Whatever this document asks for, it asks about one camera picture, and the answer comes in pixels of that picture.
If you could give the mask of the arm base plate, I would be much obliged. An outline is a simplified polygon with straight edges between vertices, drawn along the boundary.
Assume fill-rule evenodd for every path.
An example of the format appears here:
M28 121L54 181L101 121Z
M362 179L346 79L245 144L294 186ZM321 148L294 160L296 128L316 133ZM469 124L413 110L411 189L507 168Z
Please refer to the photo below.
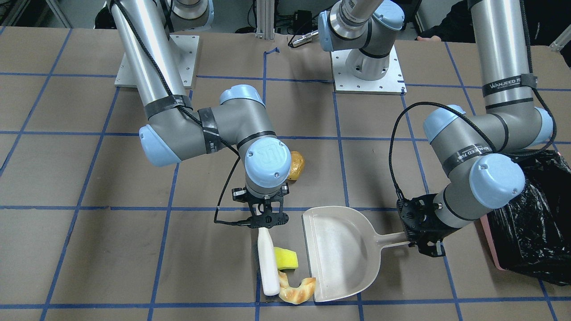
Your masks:
M364 55L359 49L331 52L335 91L345 94L406 94L396 49L380 59Z
M169 45L183 86L185 89L191 89L199 50L199 36L170 35ZM125 53L116 75L115 86L135 88L137 86L138 74L143 75L141 72L136 71Z

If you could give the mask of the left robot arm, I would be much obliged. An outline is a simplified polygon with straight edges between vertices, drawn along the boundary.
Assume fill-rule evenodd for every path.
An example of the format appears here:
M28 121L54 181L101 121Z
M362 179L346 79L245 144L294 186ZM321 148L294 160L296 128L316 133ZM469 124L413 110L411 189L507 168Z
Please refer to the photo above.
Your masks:
M479 51L485 115L462 108L434 106L423 128L449 185L440 193L406 199L398 183L397 210L410 246L441 257L445 236L508 204L525 185L513 158L537 144L549 146L556 135L553 114L534 106L537 79L532 72L530 40L522 0L470 0Z

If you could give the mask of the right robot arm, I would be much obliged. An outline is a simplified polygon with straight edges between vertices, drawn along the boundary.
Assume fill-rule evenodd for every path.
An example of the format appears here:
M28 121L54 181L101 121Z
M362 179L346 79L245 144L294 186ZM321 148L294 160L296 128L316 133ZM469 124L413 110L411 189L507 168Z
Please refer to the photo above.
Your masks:
M249 228L286 224L283 198L292 156L277 138L265 102L251 85L224 91L216 107L193 108L175 57L174 38L153 0L111 0L108 10L125 49L148 124L139 130L145 156L154 166L169 166L228 148L245 169L245 187L232 190L251 216L215 223Z

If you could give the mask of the person hand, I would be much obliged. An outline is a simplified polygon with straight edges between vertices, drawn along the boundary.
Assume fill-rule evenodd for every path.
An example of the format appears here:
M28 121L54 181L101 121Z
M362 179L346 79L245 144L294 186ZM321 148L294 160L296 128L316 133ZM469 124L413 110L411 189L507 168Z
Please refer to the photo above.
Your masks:
M429 38L424 38L424 37L421 37L421 36L417 36L417 37L416 37L416 40L417 40L417 41L420 41L420 42L441 42L441 41L442 41L441 38L438 37L437 35L432 35L432 36L429 37Z

